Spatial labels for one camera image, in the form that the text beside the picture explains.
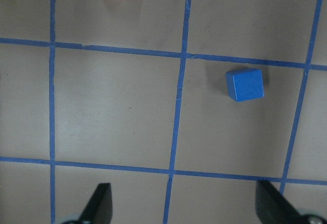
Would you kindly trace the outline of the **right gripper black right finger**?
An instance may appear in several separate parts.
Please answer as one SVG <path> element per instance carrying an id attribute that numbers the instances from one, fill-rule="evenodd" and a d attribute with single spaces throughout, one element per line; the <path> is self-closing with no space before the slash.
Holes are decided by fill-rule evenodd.
<path id="1" fill-rule="evenodd" d="M 255 212 L 261 223 L 307 223 L 301 215 L 269 182 L 256 182 Z"/>

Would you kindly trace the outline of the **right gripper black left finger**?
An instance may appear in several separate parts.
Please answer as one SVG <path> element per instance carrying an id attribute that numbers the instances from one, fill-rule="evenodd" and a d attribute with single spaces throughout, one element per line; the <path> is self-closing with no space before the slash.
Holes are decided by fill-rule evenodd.
<path id="1" fill-rule="evenodd" d="M 100 183 L 80 215 L 78 223 L 111 223 L 112 215 L 111 184 Z"/>

